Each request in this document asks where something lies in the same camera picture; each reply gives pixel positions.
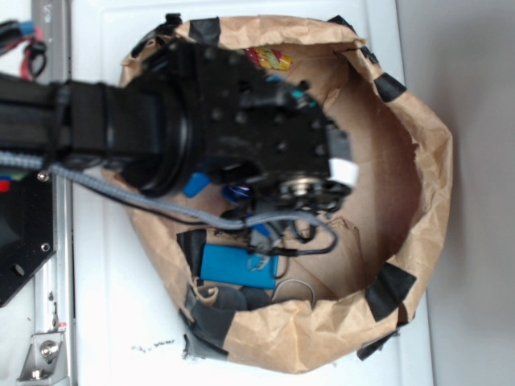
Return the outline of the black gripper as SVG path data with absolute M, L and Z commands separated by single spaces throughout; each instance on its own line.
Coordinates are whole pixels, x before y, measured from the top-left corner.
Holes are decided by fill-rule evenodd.
M 163 156 L 142 190 L 180 192 L 195 173 L 248 187 L 259 211 L 338 211 L 356 185 L 347 134 L 305 84 L 243 54 L 170 42 L 142 65 L 140 85 L 162 101 Z

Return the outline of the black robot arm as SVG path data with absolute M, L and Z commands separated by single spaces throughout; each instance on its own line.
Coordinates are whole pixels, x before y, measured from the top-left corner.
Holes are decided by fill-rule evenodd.
M 150 197 L 197 174 L 278 208 L 335 211 L 356 186 L 350 141 L 307 92 L 242 54 L 176 40 L 124 88 L 1 80 L 1 147 L 103 166 Z

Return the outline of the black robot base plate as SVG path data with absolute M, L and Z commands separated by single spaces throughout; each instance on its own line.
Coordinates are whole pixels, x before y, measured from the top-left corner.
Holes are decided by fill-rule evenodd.
M 1 306 L 6 306 L 55 251 L 52 178 L 37 172 L 1 181 Z

